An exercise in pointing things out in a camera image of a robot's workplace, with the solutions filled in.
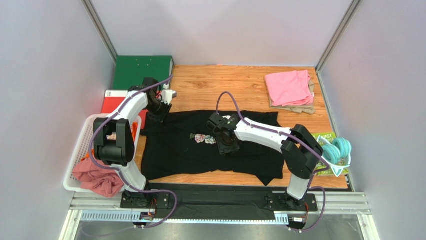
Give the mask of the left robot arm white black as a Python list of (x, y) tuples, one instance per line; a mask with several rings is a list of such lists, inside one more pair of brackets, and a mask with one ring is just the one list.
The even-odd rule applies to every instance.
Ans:
[(170, 83), (172, 77), (158, 82), (154, 78), (145, 78), (141, 85), (132, 86), (123, 102), (107, 117), (97, 118), (93, 122), (93, 135), (89, 145), (94, 153), (89, 157), (101, 169), (115, 171), (125, 184), (125, 190), (146, 198), (153, 194), (147, 189), (147, 179), (139, 171), (134, 158), (135, 141), (132, 137), (131, 124), (143, 110), (148, 117), (164, 124), (169, 114), (171, 101), (157, 98), (158, 88)]

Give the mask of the black floral t shirt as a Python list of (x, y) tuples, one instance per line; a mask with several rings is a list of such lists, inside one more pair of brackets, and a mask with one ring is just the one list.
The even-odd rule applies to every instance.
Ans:
[(175, 112), (168, 115), (165, 124), (148, 118), (140, 133), (146, 137), (140, 167), (146, 179), (223, 171), (256, 176), (267, 186), (272, 180), (283, 178), (283, 156), (269, 147), (240, 141), (238, 151), (220, 155), (217, 138), (207, 127), (214, 113)]

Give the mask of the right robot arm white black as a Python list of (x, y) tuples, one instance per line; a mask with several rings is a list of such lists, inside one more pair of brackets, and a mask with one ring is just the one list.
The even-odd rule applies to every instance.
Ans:
[(239, 142), (255, 143), (282, 154), (291, 172), (286, 195), (293, 201), (304, 200), (314, 171), (324, 150), (303, 125), (277, 127), (233, 114), (224, 117), (213, 113), (206, 123), (216, 136), (223, 156), (239, 151)]

